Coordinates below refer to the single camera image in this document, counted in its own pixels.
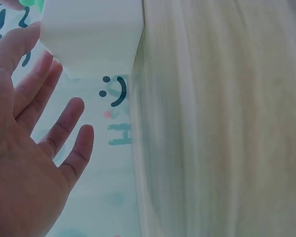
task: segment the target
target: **printed smiley face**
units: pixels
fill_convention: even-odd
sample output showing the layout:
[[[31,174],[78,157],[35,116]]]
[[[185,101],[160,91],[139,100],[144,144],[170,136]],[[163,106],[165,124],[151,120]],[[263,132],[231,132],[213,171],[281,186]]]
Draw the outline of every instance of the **printed smiley face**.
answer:
[[[103,82],[109,83],[110,81],[111,81],[110,77],[103,77]],[[127,95],[127,86],[126,86],[125,80],[122,77],[117,77],[117,81],[119,82],[119,84],[121,86],[121,94],[120,94],[120,97],[116,101],[111,103],[112,107],[117,107],[121,103],[123,103],[123,101],[125,100],[126,95]],[[104,90],[101,90],[99,92],[99,95],[104,98],[108,95],[108,93]]]

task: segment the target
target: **light wood surface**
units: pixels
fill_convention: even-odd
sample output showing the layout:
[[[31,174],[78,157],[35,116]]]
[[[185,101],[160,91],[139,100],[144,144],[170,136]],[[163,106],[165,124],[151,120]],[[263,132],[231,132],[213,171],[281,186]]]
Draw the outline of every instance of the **light wood surface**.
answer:
[[[144,0],[143,237],[296,237],[296,0]]]

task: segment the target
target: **hand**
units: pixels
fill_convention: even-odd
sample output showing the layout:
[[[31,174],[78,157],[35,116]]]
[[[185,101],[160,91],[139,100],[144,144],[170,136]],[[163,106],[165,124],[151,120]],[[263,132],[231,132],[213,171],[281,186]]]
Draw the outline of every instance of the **hand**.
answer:
[[[23,10],[24,6],[22,6],[19,2],[19,0],[0,0],[1,4],[4,4],[10,8],[13,8],[15,10]]]
[[[79,98],[68,103],[38,144],[30,138],[62,73],[62,66],[45,52],[13,88],[11,75],[39,34],[39,24],[34,24],[0,40],[0,237],[44,236],[61,214],[93,148],[93,128],[85,125],[64,163],[57,168],[52,161],[84,110]]]

